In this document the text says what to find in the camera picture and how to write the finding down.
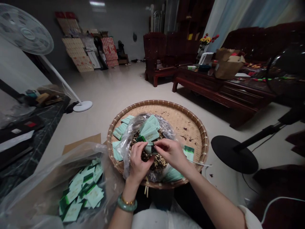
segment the jade bangle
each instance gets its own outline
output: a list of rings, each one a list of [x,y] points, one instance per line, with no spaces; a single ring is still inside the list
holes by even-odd
[[[128,204],[124,203],[124,201],[122,200],[122,194],[121,194],[118,197],[118,206],[123,211],[133,212],[134,210],[137,209],[138,203],[137,203],[137,200],[135,200],[132,205],[128,205]]]

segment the clear plastic bag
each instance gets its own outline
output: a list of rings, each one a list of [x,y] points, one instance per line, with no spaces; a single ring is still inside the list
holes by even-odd
[[[76,222],[63,223],[58,207],[63,191],[80,168],[100,158],[104,169],[97,184],[105,191],[100,207],[82,210]],[[105,145],[86,142],[23,181],[0,205],[0,228],[104,228],[122,193],[122,175],[113,168]]]
[[[26,104],[14,105],[7,114],[0,113],[0,129],[6,128],[9,124],[22,121],[31,115],[36,107]]]
[[[139,131],[142,124],[151,115],[154,115],[154,114],[140,113],[137,116],[135,116],[132,120],[130,120],[125,133],[123,133],[123,135],[122,135],[121,143],[119,145],[117,145],[117,147],[116,147],[116,150],[122,156],[123,161],[124,161],[124,172],[123,172],[124,179],[127,179],[127,177],[129,176],[129,172],[130,172],[130,153],[131,153],[129,150],[130,142],[131,142],[133,136]],[[155,115],[155,117],[158,119],[158,121],[160,123],[160,129],[166,135],[166,138],[178,141],[178,139],[176,138],[174,129],[169,124],[169,122],[166,121],[161,116]],[[170,165],[167,164],[167,166],[165,168],[158,169],[155,171],[149,170],[147,173],[148,179],[152,182],[161,181],[163,179],[163,177],[165,176],[169,166]]]

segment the curtain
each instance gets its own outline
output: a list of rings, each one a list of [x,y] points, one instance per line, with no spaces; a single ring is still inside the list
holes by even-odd
[[[256,0],[247,10],[239,28],[275,25],[277,19],[288,6],[290,0]]]
[[[208,52],[216,52],[216,49],[222,46],[228,33],[238,28],[242,18],[253,1],[254,0],[227,0],[223,13],[213,34],[213,36],[219,34],[219,38],[216,39],[214,43],[209,44],[207,48]]]
[[[238,28],[266,28],[304,19],[303,0],[215,0],[204,34],[219,34],[219,38],[205,51],[216,52],[228,33]]]

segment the gold bracelet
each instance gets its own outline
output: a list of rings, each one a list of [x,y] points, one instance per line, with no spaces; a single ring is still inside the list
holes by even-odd
[[[123,195],[121,195],[121,200],[126,204],[126,205],[132,205],[134,203],[135,200],[131,201],[131,202],[127,202],[124,200]]]

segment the standing electric fan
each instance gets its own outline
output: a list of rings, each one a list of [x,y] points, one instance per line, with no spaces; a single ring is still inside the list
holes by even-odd
[[[59,72],[44,56],[53,50],[54,43],[50,33],[36,18],[17,7],[0,3],[0,34],[22,51],[41,56],[78,100],[79,103],[74,106],[74,111],[81,112],[92,107],[91,101],[81,101],[78,98]]]

